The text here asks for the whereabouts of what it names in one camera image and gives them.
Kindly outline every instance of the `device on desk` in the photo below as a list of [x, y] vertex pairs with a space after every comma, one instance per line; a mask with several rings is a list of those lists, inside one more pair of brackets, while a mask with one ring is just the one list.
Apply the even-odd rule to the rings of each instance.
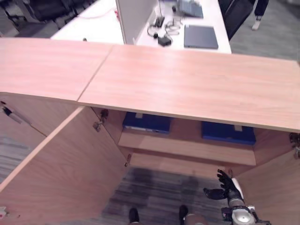
[[185, 25], [184, 47], [218, 49], [219, 46], [214, 28]]
[[179, 0], [178, 10], [186, 15], [203, 18], [202, 7], [199, 3], [191, 0]]

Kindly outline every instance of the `person's foot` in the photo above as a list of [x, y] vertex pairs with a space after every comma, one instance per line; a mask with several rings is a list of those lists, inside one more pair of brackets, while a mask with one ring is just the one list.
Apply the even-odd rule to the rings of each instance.
[[255, 23], [252, 26], [252, 30], [258, 30], [260, 24], [261, 24], [261, 21], [256, 20]]
[[130, 221], [130, 223], [140, 221], [139, 213], [138, 213], [136, 208], [131, 208], [130, 209], [130, 211], [129, 211], [129, 221]]
[[181, 205], [179, 207], [179, 221], [180, 225], [184, 225], [184, 217], [186, 217], [188, 214], [188, 208], [186, 205]]

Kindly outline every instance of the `white sneaker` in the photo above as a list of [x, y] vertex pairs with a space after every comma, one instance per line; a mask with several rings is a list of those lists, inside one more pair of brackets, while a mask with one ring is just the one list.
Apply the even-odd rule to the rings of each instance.
[[258, 30], [260, 24], [261, 24], [261, 21], [256, 20], [255, 23], [252, 26], [252, 30]]

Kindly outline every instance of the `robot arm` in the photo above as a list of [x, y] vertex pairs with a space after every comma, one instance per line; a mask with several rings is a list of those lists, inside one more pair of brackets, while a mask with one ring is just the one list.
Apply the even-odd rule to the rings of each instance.
[[258, 218], [254, 206], [246, 206], [243, 195], [236, 179], [231, 179], [224, 171], [218, 170], [217, 176], [222, 182], [222, 189], [207, 189], [203, 191], [209, 199], [227, 199], [228, 208], [222, 208], [224, 221], [232, 222], [232, 225], [255, 225], [262, 223], [271, 225], [270, 221], [262, 221]]

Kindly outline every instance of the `blue box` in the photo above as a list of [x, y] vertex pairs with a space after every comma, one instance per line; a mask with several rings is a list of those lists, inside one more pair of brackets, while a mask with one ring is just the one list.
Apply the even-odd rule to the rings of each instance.
[[144, 130], [155, 133], [170, 133], [171, 118], [144, 113], [128, 112], [123, 121], [127, 129]]
[[202, 122], [202, 138], [247, 145], [254, 145], [256, 142], [252, 127], [212, 122]]

